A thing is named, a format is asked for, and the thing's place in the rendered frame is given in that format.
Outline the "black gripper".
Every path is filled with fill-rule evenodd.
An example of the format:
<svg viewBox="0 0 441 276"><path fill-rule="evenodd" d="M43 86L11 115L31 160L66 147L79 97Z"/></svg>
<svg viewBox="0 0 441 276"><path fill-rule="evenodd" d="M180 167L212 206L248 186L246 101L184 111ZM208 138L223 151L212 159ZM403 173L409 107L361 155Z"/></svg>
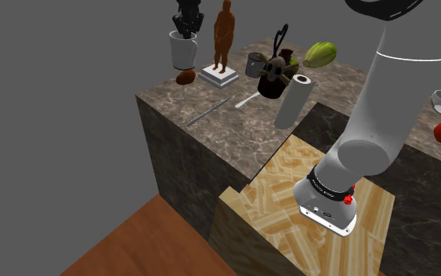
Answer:
<svg viewBox="0 0 441 276"><path fill-rule="evenodd" d="M201 0L176 0L178 3L178 13L172 17L172 21L181 37L184 37L185 25L183 24L183 18L188 21L187 38L191 38L193 34L196 34L203 24L204 14L200 13L199 5Z"/></svg>

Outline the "white mug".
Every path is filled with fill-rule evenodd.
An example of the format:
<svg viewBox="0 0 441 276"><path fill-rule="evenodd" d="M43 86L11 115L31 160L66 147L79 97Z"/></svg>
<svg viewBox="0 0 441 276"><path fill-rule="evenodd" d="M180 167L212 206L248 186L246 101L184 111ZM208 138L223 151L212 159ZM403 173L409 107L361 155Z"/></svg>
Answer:
<svg viewBox="0 0 441 276"><path fill-rule="evenodd" d="M196 67L198 44L197 35L191 33L190 38L184 38L178 31L169 33L172 66L181 71L192 70Z"/></svg>

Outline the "brown figure on white base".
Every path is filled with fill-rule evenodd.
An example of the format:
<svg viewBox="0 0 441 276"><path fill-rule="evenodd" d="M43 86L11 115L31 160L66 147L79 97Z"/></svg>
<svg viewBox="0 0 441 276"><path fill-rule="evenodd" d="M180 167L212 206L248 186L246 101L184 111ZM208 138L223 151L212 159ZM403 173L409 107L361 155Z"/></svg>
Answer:
<svg viewBox="0 0 441 276"><path fill-rule="evenodd" d="M222 10L214 24L214 63L203 68L199 74L202 80L219 89L238 79L237 72L227 67L228 53L233 44L235 28L231 1L223 0Z"/></svg>

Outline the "brown egg-shaped thing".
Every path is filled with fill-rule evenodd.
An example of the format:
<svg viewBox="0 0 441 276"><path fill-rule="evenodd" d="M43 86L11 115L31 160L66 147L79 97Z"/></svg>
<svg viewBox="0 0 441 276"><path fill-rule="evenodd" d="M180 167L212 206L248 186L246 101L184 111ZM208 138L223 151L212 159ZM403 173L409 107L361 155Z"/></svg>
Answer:
<svg viewBox="0 0 441 276"><path fill-rule="evenodd" d="M194 82L196 73L193 70L181 71L176 77L175 81L178 85L189 85Z"/></svg>

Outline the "grey metal cup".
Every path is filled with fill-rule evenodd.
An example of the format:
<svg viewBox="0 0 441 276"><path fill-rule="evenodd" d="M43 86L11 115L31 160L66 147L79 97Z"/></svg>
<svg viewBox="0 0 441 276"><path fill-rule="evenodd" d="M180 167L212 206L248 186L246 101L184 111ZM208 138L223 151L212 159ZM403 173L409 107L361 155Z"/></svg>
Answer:
<svg viewBox="0 0 441 276"><path fill-rule="evenodd" d="M248 54L248 60L246 63L245 74L249 78L259 78L259 71L265 66L260 53L252 52Z"/></svg>

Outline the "grey knife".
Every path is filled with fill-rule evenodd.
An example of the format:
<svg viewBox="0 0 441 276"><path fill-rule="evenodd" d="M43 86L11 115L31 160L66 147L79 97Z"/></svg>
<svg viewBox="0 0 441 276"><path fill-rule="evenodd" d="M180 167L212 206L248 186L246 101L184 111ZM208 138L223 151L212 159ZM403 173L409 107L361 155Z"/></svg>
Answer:
<svg viewBox="0 0 441 276"><path fill-rule="evenodd" d="M215 109L221 107L224 103L226 103L228 100L230 99L230 96L225 98L224 100L218 102L215 106L209 108L208 110L204 111L202 114L199 114L197 117L193 118L192 120L190 120L186 126L191 126L194 123L196 123L197 121L201 120L205 115L213 112Z"/></svg>

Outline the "white spoon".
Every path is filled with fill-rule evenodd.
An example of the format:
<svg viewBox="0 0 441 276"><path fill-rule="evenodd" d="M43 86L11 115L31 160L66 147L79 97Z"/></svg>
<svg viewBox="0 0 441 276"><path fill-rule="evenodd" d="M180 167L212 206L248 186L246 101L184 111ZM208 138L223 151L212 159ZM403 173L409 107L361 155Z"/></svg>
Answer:
<svg viewBox="0 0 441 276"><path fill-rule="evenodd" d="M241 102L237 103L234 107L236 109L238 109L238 108L242 107L243 105L245 105L249 100L252 100L253 98L255 98L255 97L259 96L259 95L260 95L260 92L256 92L256 93L250 95L248 98L246 98L246 99L242 100Z"/></svg>

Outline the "black jar with skull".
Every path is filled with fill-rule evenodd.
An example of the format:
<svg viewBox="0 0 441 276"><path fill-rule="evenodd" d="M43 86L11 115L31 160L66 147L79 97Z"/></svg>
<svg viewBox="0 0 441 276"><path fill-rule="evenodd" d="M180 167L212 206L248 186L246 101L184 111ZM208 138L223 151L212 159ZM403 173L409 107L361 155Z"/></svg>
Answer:
<svg viewBox="0 0 441 276"><path fill-rule="evenodd" d="M293 50L280 49L288 28L288 24L285 24L277 31L270 59L262 53L258 55L264 67L258 71L260 80L257 91L268 99L279 98L299 69L299 62L292 58Z"/></svg>

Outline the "white paper towel roll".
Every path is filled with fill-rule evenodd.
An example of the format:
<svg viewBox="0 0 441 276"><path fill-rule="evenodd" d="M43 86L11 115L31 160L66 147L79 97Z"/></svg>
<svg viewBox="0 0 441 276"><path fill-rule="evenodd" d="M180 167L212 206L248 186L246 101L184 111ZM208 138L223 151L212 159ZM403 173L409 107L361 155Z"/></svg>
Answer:
<svg viewBox="0 0 441 276"><path fill-rule="evenodd" d="M289 129L295 124L315 84L305 75L293 76L274 121L277 129Z"/></svg>

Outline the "green ribbed fruit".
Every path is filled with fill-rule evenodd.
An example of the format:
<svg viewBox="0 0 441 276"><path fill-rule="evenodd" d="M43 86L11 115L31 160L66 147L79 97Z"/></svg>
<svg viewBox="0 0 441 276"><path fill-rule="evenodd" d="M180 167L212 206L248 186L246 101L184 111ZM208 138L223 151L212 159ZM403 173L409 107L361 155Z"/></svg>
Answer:
<svg viewBox="0 0 441 276"><path fill-rule="evenodd" d="M331 42L317 42L306 53L303 66L318 68L330 64L337 55L337 48Z"/></svg>

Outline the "wood patterned robot stand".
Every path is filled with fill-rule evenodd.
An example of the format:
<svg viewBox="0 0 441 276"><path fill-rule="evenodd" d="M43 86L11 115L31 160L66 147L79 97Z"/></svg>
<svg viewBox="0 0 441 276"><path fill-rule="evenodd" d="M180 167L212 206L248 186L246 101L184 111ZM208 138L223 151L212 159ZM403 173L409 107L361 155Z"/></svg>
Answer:
<svg viewBox="0 0 441 276"><path fill-rule="evenodd" d="M346 237L303 216L293 186L323 156L291 135L242 191L219 196L208 244L237 276L380 276L395 197L359 180Z"/></svg>

